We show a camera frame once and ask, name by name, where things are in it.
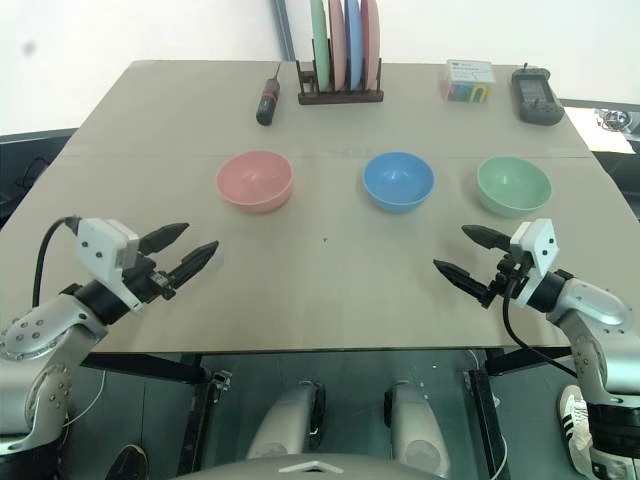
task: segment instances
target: pink bowl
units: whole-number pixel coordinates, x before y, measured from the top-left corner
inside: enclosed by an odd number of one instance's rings
[[[233,157],[218,172],[222,198],[245,212],[267,213],[289,199],[293,169],[281,155],[256,150]]]

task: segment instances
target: remote control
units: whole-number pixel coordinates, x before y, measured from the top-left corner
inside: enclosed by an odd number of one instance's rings
[[[536,125],[555,125],[564,116],[564,108],[549,87],[551,74],[546,68],[520,68],[511,75],[511,86],[519,104],[520,120]]]

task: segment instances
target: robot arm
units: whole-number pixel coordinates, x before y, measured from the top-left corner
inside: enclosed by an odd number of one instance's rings
[[[188,224],[139,239],[115,220],[78,220],[77,255],[95,280],[68,287],[0,332],[0,460],[56,440],[73,370],[107,334],[107,325],[158,296],[172,298],[218,247],[203,245],[166,273],[156,271],[147,255],[173,243]]]
[[[496,295],[546,313],[569,339],[578,383],[589,410],[591,461],[601,479],[640,480],[640,336],[631,308],[598,287],[558,270],[551,221],[525,222],[509,238],[481,226],[463,231],[485,248],[506,255],[485,286],[456,265],[434,260],[438,270],[487,308]]]

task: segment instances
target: shoe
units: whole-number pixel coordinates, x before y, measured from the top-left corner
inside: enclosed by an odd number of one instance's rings
[[[573,468],[585,477],[594,479],[589,452],[592,445],[589,413],[580,387],[569,385],[562,391],[558,415]]]
[[[563,390],[558,413],[567,443],[573,441],[577,446],[584,446],[591,441],[587,402],[582,398],[580,387],[569,385]]]
[[[105,480],[146,480],[149,462],[144,450],[138,445],[127,445],[109,469]]]

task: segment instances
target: blue plate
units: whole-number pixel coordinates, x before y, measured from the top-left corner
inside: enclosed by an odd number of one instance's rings
[[[388,212],[413,210],[433,191],[436,176],[420,157],[405,152],[383,153],[373,158],[362,173],[369,197]]]
[[[364,53],[362,46],[362,17],[358,0],[347,0],[344,10],[347,30],[347,63],[349,69],[349,88],[355,90],[360,85]]]

